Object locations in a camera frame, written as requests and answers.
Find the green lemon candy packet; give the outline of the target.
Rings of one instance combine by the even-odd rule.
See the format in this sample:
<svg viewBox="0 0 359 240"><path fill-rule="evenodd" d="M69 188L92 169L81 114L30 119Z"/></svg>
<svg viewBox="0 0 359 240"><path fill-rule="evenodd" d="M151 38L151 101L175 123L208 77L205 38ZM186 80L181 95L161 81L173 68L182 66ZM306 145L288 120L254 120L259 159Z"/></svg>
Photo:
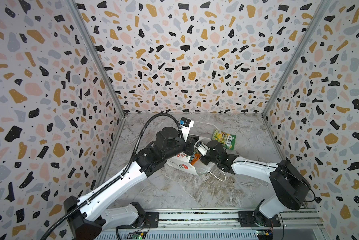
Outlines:
<svg viewBox="0 0 359 240"><path fill-rule="evenodd" d="M212 140L218 141L228 150L234 150L236 135L228 134L220 130L215 130L212 134Z"/></svg>

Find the white floral paper bag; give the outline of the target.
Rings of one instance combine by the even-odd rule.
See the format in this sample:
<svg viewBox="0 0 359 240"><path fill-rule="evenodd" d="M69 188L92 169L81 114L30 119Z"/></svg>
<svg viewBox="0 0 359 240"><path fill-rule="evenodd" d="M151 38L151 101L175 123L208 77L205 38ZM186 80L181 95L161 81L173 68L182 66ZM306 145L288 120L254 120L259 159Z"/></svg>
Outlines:
<svg viewBox="0 0 359 240"><path fill-rule="evenodd" d="M209 162L205 164L201 161L203 154L206 154L206 152L208 151L208 147L206 146L206 144L209 141L210 139L208 138L200 137L200 139L194 145L194 152L192 155L189 156L185 153L180 153L167 160L167 164L172 168L196 176L201 176L210 173L219 181L225 182L226 181L225 173L223 173L224 179L220 179L211 172L211 170L215 167L214 163Z"/></svg>

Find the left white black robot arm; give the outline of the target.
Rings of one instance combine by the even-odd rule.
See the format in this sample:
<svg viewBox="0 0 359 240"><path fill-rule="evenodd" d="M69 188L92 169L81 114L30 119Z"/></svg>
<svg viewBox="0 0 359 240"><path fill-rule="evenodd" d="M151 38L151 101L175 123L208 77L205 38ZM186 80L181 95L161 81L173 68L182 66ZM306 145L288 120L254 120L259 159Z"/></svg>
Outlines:
<svg viewBox="0 0 359 240"><path fill-rule="evenodd" d="M69 214L67 222L73 238L93 240L109 228L145 225L146 212L138 202L123 208L109 209L109 206L130 188L163 168L168 159L181 154L192 155L198 140L195 135L180 137L177 129L165 127L156 134L155 141L141 149L117 176L80 198L66 199L64 207Z"/></svg>

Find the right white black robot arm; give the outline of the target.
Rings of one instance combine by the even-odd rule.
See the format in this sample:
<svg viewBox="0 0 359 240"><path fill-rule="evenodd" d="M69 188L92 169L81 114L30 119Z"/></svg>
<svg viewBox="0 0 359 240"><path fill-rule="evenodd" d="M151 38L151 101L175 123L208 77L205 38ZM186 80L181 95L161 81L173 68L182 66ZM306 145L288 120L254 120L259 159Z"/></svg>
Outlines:
<svg viewBox="0 0 359 240"><path fill-rule="evenodd" d="M205 165L212 163L224 173L249 176L271 185L274 195L263 199L252 214L252 220L259 226L285 210L298 211L311 190L310 184L290 161L274 164L248 160L227 153L216 140L207 144L197 143L195 148Z"/></svg>

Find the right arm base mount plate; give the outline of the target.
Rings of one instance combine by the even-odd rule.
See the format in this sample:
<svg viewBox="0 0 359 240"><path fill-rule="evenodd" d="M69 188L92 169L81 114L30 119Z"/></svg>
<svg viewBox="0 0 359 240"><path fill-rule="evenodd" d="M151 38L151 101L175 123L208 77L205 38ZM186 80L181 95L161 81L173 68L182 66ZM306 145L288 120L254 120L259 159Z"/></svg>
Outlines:
<svg viewBox="0 0 359 240"><path fill-rule="evenodd" d="M280 227L281 222L279 220L280 219L278 215L275 215L273 218L268 219L260 212L257 213L255 211L239 211L237 219L242 228Z"/></svg>

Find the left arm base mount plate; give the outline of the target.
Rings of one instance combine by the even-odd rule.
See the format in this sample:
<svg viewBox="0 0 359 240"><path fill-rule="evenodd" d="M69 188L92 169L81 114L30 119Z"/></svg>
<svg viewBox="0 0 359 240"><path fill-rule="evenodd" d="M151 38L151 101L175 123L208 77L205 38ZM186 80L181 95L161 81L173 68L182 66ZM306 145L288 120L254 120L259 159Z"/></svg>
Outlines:
<svg viewBox="0 0 359 240"><path fill-rule="evenodd" d="M159 216L159 212L146 212L143 219L142 217L138 217L132 225L123 225L120 226L119 229L157 229L159 225Z"/></svg>

